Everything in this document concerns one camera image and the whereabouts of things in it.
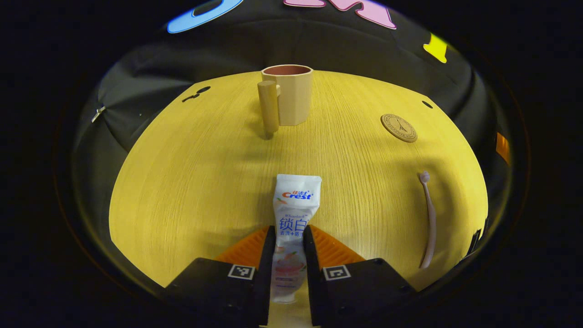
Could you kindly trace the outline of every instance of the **toothbrush handle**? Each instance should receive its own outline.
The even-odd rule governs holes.
[[[436,248],[437,240],[437,224],[436,224],[436,209],[433,207],[431,202],[431,197],[429,196],[429,189],[427,188],[427,183],[423,183],[423,188],[425,189],[425,198],[427,198],[427,213],[429,216],[429,239],[427,241],[427,249],[425,251],[425,256],[423,257],[423,262],[421,268],[427,268],[431,259],[433,258],[433,253]]]

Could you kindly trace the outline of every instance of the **metal clip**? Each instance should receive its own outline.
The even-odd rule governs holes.
[[[95,116],[93,116],[93,118],[91,119],[91,123],[95,122],[95,120],[97,120],[98,116],[101,114],[101,112],[103,112],[106,109],[105,106],[103,106],[100,109],[97,109],[97,113],[95,114]]]

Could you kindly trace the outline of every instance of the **toothbrush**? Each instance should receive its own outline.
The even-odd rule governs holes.
[[[436,249],[436,239],[437,239],[437,224],[436,224],[436,209],[433,207],[431,202],[431,197],[429,197],[429,189],[427,188],[427,182],[429,182],[429,173],[424,171],[419,175],[419,180],[423,183],[423,188],[425,189],[425,197],[427,198],[427,213],[429,215],[429,240],[427,241],[427,249],[425,251],[425,256],[423,257],[423,262],[421,268],[427,268],[429,263],[431,263],[431,258],[433,258],[433,252]]]

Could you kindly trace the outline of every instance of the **toothpaste tube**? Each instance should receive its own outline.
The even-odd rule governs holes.
[[[304,230],[320,207],[319,176],[278,175],[273,196],[276,240],[271,301],[293,303],[306,276]]]

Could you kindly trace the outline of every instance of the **wood grain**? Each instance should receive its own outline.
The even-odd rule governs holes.
[[[166,286],[195,258],[215,258],[273,225],[278,173],[321,176],[321,205],[311,223],[366,259],[384,258],[416,289],[463,258],[484,225],[486,185],[470,146],[431,99],[370,78],[315,71],[308,120],[280,127],[267,140],[259,81],[260,72],[249,72],[194,84],[132,148],[115,183],[110,231],[137,268]],[[211,88],[182,102],[204,86]],[[387,113],[411,123],[417,141],[391,135],[380,120]],[[417,175],[424,170],[431,175],[437,244],[422,270],[429,222]],[[305,322],[307,301],[294,306],[289,313]],[[270,325],[277,319],[270,316]]]

